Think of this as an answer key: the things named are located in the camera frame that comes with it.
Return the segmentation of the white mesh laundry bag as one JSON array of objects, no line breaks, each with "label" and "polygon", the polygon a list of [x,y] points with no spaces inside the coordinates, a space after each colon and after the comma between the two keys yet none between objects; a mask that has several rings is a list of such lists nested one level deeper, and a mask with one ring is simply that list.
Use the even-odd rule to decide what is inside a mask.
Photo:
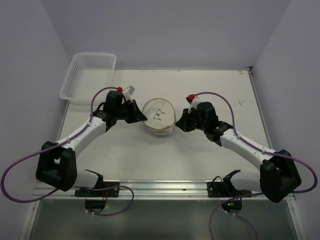
[{"label": "white mesh laundry bag", "polygon": [[147,117],[143,122],[151,135],[169,137],[172,135],[177,121],[174,106],[164,98],[153,98],[147,101],[142,113]]}]

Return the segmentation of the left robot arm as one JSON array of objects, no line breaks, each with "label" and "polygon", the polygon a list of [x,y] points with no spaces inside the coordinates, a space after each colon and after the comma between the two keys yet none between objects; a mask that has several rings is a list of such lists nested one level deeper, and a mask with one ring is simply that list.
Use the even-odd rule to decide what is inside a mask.
[{"label": "left robot arm", "polygon": [[57,142],[47,141],[42,145],[35,173],[38,181],[64,192],[71,188],[93,191],[102,188],[103,176],[92,170],[79,170],[77,157],[117,121],[133,124],[147,120],[131,98],[133,86],[108,90],[105,101],[90,110],[88,120],[80,128]]}]

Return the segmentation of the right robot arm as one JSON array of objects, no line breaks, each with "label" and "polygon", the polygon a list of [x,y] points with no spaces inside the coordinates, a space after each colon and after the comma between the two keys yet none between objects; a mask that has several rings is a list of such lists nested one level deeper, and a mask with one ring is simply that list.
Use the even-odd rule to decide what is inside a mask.
[{"label": "right robot arm", "polygon": [[236,169],[220,182],[208,183],[209,190],[222,197],[261,192],[272,202],[278,203],[302,183],[288,151],[283,149],[277,152],[255,146],[247,138],[241,139],[231,124],[219,120],[214,106],[209,102],[185,108],[175,125],[183,132],[203,131],[209,141],[236,153],[258,170],[257,173],[245,173]]}]

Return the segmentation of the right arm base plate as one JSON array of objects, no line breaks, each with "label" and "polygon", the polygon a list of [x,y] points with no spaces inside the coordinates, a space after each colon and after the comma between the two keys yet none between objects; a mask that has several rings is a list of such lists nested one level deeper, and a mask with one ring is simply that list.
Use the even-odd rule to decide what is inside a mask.
[{"label": "right arm base plate", "polygon": [[209,181],[206,183],[207,195],[209,198],[232,198],[237,196],[250,195],[249,190],[236,190],[225,182]]}]

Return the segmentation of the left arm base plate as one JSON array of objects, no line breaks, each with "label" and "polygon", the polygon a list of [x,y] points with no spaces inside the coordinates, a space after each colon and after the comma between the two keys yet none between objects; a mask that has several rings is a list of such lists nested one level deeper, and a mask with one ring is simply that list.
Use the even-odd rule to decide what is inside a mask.
[{"label": "left arm base plate", "polygon": [[75,191],[74,196],[80,198],[117,198],[119,196],[120,183],[117,181],[103,181],[93,189],[80,188]]}]

